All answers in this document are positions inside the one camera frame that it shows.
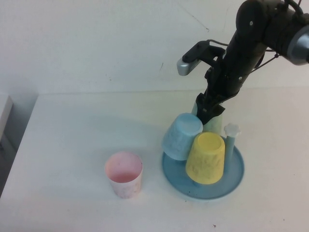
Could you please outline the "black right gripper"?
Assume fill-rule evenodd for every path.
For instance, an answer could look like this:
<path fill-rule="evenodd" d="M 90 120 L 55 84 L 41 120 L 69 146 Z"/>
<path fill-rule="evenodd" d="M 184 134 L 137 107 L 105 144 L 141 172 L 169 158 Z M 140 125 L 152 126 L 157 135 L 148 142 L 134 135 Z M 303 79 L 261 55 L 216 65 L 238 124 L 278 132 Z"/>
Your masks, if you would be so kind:
<path fill-rule="evenodd" d="M 249 75 L 249 56 L 204 57 L 211 68 L 205 74 L 208 86 L 196 98 L 197 113 L 203 125 L 223 113 L 222 103 L 236 96 Z M 211 109 L 205 103 L 211 103 Z"/>

